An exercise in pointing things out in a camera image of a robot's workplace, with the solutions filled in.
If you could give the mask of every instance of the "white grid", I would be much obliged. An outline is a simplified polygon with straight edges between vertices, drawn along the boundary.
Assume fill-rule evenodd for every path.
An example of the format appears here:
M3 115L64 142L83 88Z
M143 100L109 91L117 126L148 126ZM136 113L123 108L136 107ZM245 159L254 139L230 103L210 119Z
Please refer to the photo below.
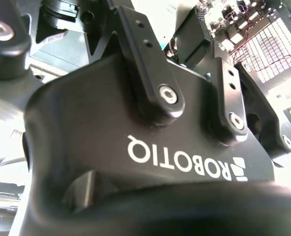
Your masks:
M281 18L267 26L230 56L246 61L264 83L291 67L291 33Z

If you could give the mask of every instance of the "screw hole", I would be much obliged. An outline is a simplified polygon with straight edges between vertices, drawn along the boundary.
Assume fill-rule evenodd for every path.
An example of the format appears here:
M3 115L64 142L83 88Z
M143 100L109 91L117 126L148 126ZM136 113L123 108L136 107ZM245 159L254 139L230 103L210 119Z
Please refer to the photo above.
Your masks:
M231 88L233 88L234 90L236 89L235 85L230 83Z
M85 24L92 22L93 19L94 19L94 15L90 11L86 11L86 12L82 13L82 15L81 15L81 21Z
M144 28L144 24L141 21L136 21L136 24L140 27L140 28Z
M149 40L147 40L147 39L144 40L144 44L145 44L148 48L152 48L152 47L153 47L152 43L151 43Z
M230 70L229 70L229 74L232 75L232 76L234 76L234 73L232 71L230 71Z

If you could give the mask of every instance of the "cable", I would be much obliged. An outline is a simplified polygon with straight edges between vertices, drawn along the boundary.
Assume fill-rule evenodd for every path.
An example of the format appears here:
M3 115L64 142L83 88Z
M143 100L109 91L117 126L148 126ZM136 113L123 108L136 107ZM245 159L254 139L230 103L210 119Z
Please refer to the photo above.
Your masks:
M249 37L249 30L250 30L251 20L249 20L249 17L248 17L248 7L246 7L246 10L244 9L244 11L245 11L245 16L246 16L246 20L247 20L246 39L245 39L244 43L241 46L239 46L238 49L236 49L236 51L234 53L234 56L233 56L233 64L235 64L235 59L236 59L237 53L242 49L242 47L244 47L248 43L248 37Z
M291 58L291 55L286 55L286 56L284 56L283 58L280 58L280 59L278 59L278 60L272 62L271 64L267 65L266 67L264 67L264 68L262 68L262 69L260 69L260 70L256 70L256 72L260 72L260 71L262 71L262 70L266 70L266 69L268 69L270 66L272 66L273 64L275 64L275 63L277 63L277 62L280 62L280 61L282 61L282 60L285 60L285 59L289 59L289 58Z

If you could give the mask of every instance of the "red wire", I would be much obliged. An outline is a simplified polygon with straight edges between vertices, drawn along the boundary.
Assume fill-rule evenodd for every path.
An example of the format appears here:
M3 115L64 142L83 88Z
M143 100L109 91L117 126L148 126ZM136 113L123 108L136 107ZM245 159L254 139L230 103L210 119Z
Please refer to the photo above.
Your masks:
M245 15L246 15L246 19L247 19L247 34L246 34L246 40L244 41L244 43L242 45L239 46L239 48L235 51L234 53L234 57L233 57L233 64L235 64L235 59L236 59L236 55L237 53L242 49L243 46L245 46L246 43L248 43L248 37L249 37L249 30L250 30L250 27L249 27L249 23L251 22L249 20L249 17L248 17L248 8L245 10Z
M245 42L244 42L241 46L239 46L239 48L238 48L238 49L236 50L236 52L234 53L233 64L235 64L235 58L236 58L237 53L242 49L242 47L244 47L244 46L248 43L249 30L250 30L249 23L250 23L251 21L249 20L249 17L248 17L248 9L245 11L245 13L246 13L246 19L247 19L247 25L248 25L247 34L246 34L246 40L245 40ZM259 71L265 70L265 69L269 68L270 66L272 66L273 64L275 64L275 63L277 63L277 62L280 62L280 61L282 61L282 60L284 60L284 59L289 59L289 58L291 58L291 55L286 55L286 56L284 56L283 58L278 59L278 60L274 61L273 63L267 65L265 68L262 68L262 69L260 69L260 70L256 70L256 72L259 72Z
M285 59L289 59L289 58L291 58L291 55L286 55L286 56L284 56L283 58L280 58L280 59L274 61L273 63L267 65L266 67L264 67L264 68L262 68L262 69L260 69L260 70L256 70L256 72L259 72L259 71L265 70L265 69L269 68L270 66L272 66L273 64L275 64L275 63L277 63L277 62L282 61L282 60L285 60Z

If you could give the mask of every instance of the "robotiq logo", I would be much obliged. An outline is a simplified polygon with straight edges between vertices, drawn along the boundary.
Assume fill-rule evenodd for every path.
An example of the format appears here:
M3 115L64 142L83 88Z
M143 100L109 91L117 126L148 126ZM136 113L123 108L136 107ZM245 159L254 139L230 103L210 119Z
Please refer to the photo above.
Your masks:
M152 157L152 163L154 166L160 168L166 168L175 170L179 169L182 172L190 172L192 169L200 176L210 176L212 178L219 178L222 176L228 181L232 181L232 175L227 162L216 161L212 158L203 160L201 156L194 155L192 158L183 151L177 151L174 154L174 165L170 163L169 150L167 147L163 148L164 161L159 162L157 145L152 144L150 148L145 142L137 140L132 135L128 138L131 142L128 144L128 154L130 158L137 163L146 163L150 161ZM143 148L142 155L137 155L134 152L134 148ZM244 176L244 170L246 169L245 161L241 157L233 157L234 164L230 164L233 174L237 181L248 181L248 178Z

